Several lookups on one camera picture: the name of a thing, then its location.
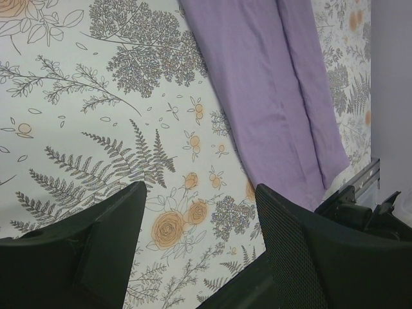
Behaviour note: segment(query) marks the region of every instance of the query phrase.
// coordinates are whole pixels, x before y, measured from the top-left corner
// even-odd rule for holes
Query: white wall
[[[371,152],[380,201],[412,189],[412,1],[372,1]]]

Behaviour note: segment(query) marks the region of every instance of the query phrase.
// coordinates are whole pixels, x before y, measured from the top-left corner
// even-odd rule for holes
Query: black mount
[[[315,213],[336,223],[378,237],[412,241],[412,228],[392,215],[400,192],[393,193],[375,210],[357,205],[354,186],[336,192],[320,205]]]

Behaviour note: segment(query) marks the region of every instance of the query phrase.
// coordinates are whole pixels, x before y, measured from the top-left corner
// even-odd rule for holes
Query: floral wallpaper
[[[370,161],[370,0],[313,0],[351,167]],[[0,1],[0,237],[149,189],[124,308],[196,308],[265,249],[177,0]]]

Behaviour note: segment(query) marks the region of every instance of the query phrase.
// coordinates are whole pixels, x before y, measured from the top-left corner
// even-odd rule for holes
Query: purple curtain
[[[245,169],[314,210],[349,165],[310,0],[181,0]]]

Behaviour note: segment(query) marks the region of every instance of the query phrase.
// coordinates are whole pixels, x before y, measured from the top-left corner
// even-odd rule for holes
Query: wall
[[[312,4],[351,160],[333,192],[370,161],[371,1]],[[196,308],[264,251],[254,192],[177,0],[0,8],[0,237],[144,180],[127,309]]]
[[[372,156],[379,200],[412,188],[412,1],[373,0]]]

